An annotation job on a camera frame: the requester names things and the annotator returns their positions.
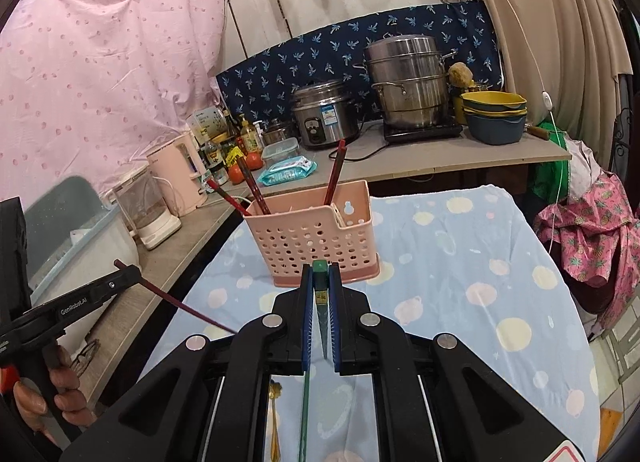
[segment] sponge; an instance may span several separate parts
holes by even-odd
[[[457,88],[469,88],[473,85],[474,74],[462,62],[457,62],[449,68],[449,83]]]

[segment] stainless steel pot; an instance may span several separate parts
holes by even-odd
[[[420,34],[405,34],[374,41],[364,50],[364,55],[367,61],[376,61],[423,52],[439,52],[436,39]]]
[[[306,148],[324,148],[342,138],[358,136],[358,121],[351,95],[339,80],[318,83],[292,95],[291,111]]]
[[[442,122],[449,104],[444,60],[430,36],[395,36],[365,49],[387,124],[395,128],[426,128]]]
[[[272,119],[267,129],[262,132],[262,141],[265,146],[287,140],[289,137],[297,137],[293,121],[281,121]]]
[[[427,128],[440,124],[449,103],[447,75],[372,85],[393,128]]]

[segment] navy blue patterned cloth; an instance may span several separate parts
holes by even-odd
[[[342,79],[368,118],[382,113],[364,70],[364,49],[373,41],[400,34],[433,36],[446,54],[466,62],[474,79],[500,86],[498,45],[489,12],[481,1],[420,5],[377,12],[327,25],[268,48],[218,75],[229,109],[248,119],[289,119],[289,96],[305,85]]]

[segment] rice cooker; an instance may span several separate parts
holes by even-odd
[[[358,137],[355,104],[342,81],[302,87],[293,93],[291,102],[305,148],[327,148],[342,138],[351,142]]]

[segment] blue bowl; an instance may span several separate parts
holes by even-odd
[[[466,113],[466,124],[473,138],[492,146],[518,142],[526,120],[526,115],[498,118]]]

